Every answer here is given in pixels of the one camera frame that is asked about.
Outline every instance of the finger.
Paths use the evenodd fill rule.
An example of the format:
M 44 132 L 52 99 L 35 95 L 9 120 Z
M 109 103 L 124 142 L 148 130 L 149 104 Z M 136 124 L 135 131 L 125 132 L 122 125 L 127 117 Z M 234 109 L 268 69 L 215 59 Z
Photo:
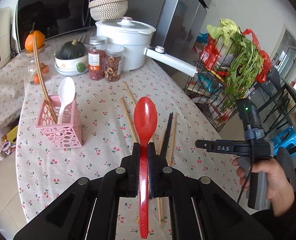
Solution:
M 240 185 L 243 186 L 243 184 L 246 182 L 246 178 L 240 178 L 239 181 L 240 181 Z M 246 184 L 246 187 L 249 187 L 249 185 L 250 185 L 250 182 L 248 181 Z
M 244 177 L 244 174 L 245 174 L 244 169 L 241 168 L 241 167 L 239 167 L 239 168 L 237 169 L 237 175 L 238 175 L 238 177 L 242 178 L 242 177 Z
M 238 163 L 238 158 L 235 158 L 235 159 L 231 162 L 231 164 L 232 164 L 233 166 L 240 166 L 239 163 Z
M 258 173 L 258 172 L 265 172 L 274 174 L 278 172 L 281 168 L 280 164 L 275 159 L 269 159 L 269 160 L 261 160 L 257 163 L 253 164 L 252 172 Z

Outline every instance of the hand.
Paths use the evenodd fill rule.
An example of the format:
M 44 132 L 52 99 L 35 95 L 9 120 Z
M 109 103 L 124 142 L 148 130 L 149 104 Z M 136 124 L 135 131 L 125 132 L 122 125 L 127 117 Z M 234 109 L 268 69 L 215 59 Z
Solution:
M 238 158 L 232 161 L 233 166 L 239 166 Z M 267 174 L 268 189 L 267 199 L 271 201 L 273 214 L 279 217 L 286 213 L 294 202 L 294 192 L 291 184 L 286 179 L 284 170 L 275 159 L 262 160 L 253 165 L 252 172 L 265 172 Z M 239 167 L 237 175 L 240 177 L 240 184 L 243 185 L 246 181 L 244 178 L 245 171 Z M 247 182 L 244 191 L 247 191 L 250 182 Z

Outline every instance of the stacked bowl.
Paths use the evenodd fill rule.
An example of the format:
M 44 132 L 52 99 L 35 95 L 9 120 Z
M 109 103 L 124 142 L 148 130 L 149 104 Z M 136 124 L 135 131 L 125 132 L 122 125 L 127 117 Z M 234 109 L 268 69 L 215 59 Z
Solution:
M 83 57 L 76 58 L 76 59 L 68 59 L 63 60 L 60 52 L 56 52 L 55 54 L 55 61 L 56 65 L 55 68 L 58 73 L 64 76 L 77 76 L 83 74 L 88 71 L 88 46 L 86 47 L 86 53 Z

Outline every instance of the microwave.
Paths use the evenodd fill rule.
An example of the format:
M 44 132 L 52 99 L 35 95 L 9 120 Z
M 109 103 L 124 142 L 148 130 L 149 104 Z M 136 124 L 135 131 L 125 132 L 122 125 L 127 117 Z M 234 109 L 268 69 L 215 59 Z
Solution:
M 34 30 L 41 31 L 46 39 L 96 26 L 88 8 L 90 1 L 18 0 L 15 9 L 17 51 L 25 49 L 25 40 L 34 23 Z

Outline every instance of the black sleeve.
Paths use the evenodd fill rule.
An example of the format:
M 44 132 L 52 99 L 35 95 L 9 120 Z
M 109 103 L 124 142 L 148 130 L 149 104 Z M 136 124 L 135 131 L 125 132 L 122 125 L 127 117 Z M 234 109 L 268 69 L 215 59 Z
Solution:
M 296 222 L 296 192 L 294 192 L 294 202 L 289 211 L 280 217 L 273 215 L 273 210 L 262 210 L 252 214 L 261 225 L 264 226 L 274 237 L 282 239 Z

